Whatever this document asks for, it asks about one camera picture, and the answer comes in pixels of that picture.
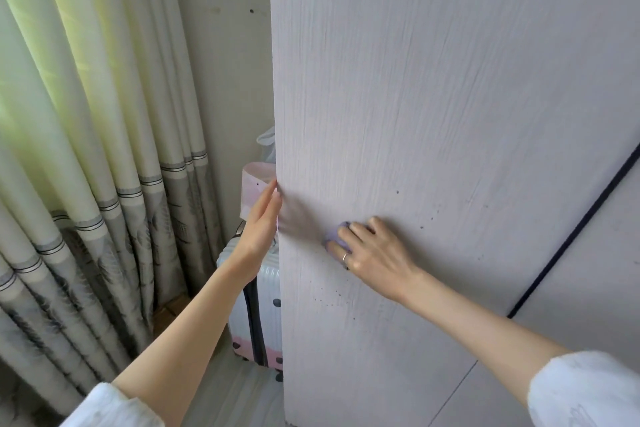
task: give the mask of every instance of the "finger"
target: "finger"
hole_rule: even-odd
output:
[[[260,216],[262,216],[262,214],[264,214],[264,211],[267,209],[267,206],[271,201],[271,195],[273,194],[273,191],[276,189],[277,185],[278,182],[274,179],[266,188],[264,188],[262,194],[260,194],[260,197],[252,206],[251,211],[249,212],[249,216],[246,219],[247,221],[256,221],[258,218],[260,218]]]
[[[384,221],[380,220],[378,216],[372,216],[371,218],[369,218],[367,224],[371,227],[376,235],[380,235],[382,237],[388,237],[392,235],[392,233],[387,228],[387,225],[385,225]]]
[[[281,208],[282,195],[280,194],[280,191],[276,189],[275,191],[273,191],[273,194],[271,195],[271,201],[269,201],[269,204],[267,204],[267,209],[264,211],[262,217],[269,220],[275,226],[276,220],[278,219],[278,213],[280,212]]]
[[[364,243],[370,242],[373,238],[373,234],[362,223],[354,221],[349,225],[349,229]]]
[[[326,244],[326,249],[329,254],[337,261],[340,262],[346,269],[350,269],[350,264],[353,263],[353,257],[351,253],[347,252],[343,247],[338,245],[335,241],[330,241]]]
[[[351,248],[352,250],[356,250],[356,248],[359,248],[362,246],[362,241],[358,237],[356,237],[356,235],[354,235],[350,229],[346,227],[338,228],[338,236],[347,245],[349,245],[349,248]]]

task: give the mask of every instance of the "suitcase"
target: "suitcase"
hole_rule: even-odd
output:
[[[225,266],[225,261],[235,250],[243,229],[244,223],[220,253],[219,268]],[[237,355],[282,372],[280,261],[276,241],[262,261],[258,276],[244,287],[236,299],[228,325]],[[282,381],[282,374],[276,379]]]

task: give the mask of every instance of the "silver ring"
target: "silver ring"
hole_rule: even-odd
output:
[[[344,254],[344,257],[342,257],[342,260],[340,261],[340,263],[342,264],[342,266],[344,267],[345,270],[349,270],[349,268],[347,267],[347,264],[344,263],[344,259],[346,259],[347,256],[350,255],[350,254],[351,254],[351,252],[346,252]]]

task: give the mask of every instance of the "hand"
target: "hand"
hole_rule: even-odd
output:
[[[276,189],[274,179],[255,202],[244,225],[240,241],[234,250],[239,258],[237,267],[241,269],[244,282],[248,284],[258,275],[262,259],[269,251],[276,234],[276,220],[282,207],[282,197]]]
[[[374,216],[367,225],[351,223],[349,228],[338,229],[338,236],[352,251],[343,263],[377,293],[404,303],[412,283],[425,273],[413,263],[404,245],[380,218]],[[339,262],[347,253],[335,241],[326,247]]]

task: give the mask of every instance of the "patterned curtain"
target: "patterned curtain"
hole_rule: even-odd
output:
[[[0,0],[4,366],[69,414],[220,249],[177,0]]]

